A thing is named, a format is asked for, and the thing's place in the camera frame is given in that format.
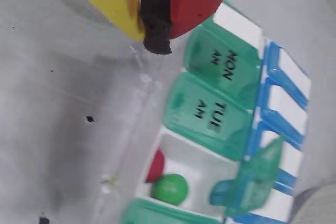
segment compartment lid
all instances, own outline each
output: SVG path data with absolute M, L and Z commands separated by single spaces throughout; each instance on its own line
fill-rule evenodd
M 219 182 L 211 193 L 222 195 L 222 203 L 226 206 L 225 215 L 236 217 L 261 208 L 267 201 L 278 176 L 282 146 L 285 137 L 274 139 L 265 148 L 257 152 L 249 161 L 242 162 L 238 175 L 227 182 Z
M 234 9 L 227 2 L 221 3 L 216 13 L 202 23 L 218 39 L 233 47 L 240 55 L 255 64 L 262 58 L 262 29 Z
M 185 67 L 210 86 L 253 110 L 261 75 L 261 61 L 220 40 L 202 26 L 191 35 L 185 51 Z
M 235 161 L 243 159 L 253 115 L 190 73 L 170 90 L 164 124 L 170 130 Z
M 136 199 L 121 217 L 121 224 L 218 224 L 218 220 Z
M 289 54 L 274 42 L 265 53 L 269 78 L 282 86 L 301 107 L 306 108 L 310 98 L 311 81 Z
M 298 144 L 306 134 L 307 112 L 283 87 L 267 78 L 260 87 L 261 118 L 285 132 Z

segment green pill box compartment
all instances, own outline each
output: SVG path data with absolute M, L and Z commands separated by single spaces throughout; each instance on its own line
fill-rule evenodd
M 252 113 L 196 76 L 182 73 L 170 90 L 164 124 L 221 156 L 240 161 L 252 118 Z
M 253 110 L 261 68 L 260 60 L 252 64 L 249 57 L 239 54 L 235 47 L 199 26 L 188 41 L 185 67 L 244 108 Z
M 215 219 L 194 215 L 161 206 L 144 199 L 136 199 L 124 212 L 121 224 L 218 224 Z
M 231 23 L 230 28 L 233 29 L 230 31 L 225 23 Z M 262 55 L 259 51 L 263 49 L 262 29 L 242 13 L 232 9 L 226 2 L 222 3 L 217 12 L 204 21 L 202 26 L 216 38 L 230 45 L 237 54 L 245 56 L 252 65 L 261 63 Z

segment white compartment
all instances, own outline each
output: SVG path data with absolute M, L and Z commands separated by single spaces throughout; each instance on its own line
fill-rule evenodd
M 165 156 L 164 174 L 180 174 L 187 180 L 188 196 L 178 208 L 213 218 L 221 218 L 224 207 L 211 206 L 209 196 L 213 187 L 219 181 L 236 177 L 238 163 L 221 157 L 162 127 L 157 138 L 157 144 L 154 146 L 146 169 L 141 176 L 137 197 L 150 199 L 163 205 L 169 204 L 152 199 L 152 184 L 144 183 L 157 148 L 160 148 Z
M 280 86 L 273 85 L 269 92 L 268 107 L 278 111 L 301 135 L 305 134 L 308 115 Z
M 213 21 L 257 49 L 264 40 L 259 26 L 226 4 L 220 4 Z
M 311 81 L 283 49 L 280 50 L 279 67 L 294 82 L 303 95 L 309 99 Z

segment white table surface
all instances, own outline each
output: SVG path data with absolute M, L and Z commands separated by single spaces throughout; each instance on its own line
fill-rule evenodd
M 229 1 L 284 46 L 312 79 L 306 157 L 296 193 L 332 180 L 336 14 L 324 0 Z M 128 133 L 124 113 L 130 111 L 120 108 L 146 88 L 146 81 L 138 80 L 139 61 L 122 58 L 130 55 L 130 43 L 115 27 L 95 24 L 60 0 L 0 0 L 3 223 L 37 223 L 42 211 L 55 223 L 92 223 L 101 176 L 116 169 L 109 163 L 113 139 Z M 124 87 L 123 78 L 133 86 Z M 87 123 L 86 115 L 95 123 Z M 128 119 L 132 125 L 135 118 Z

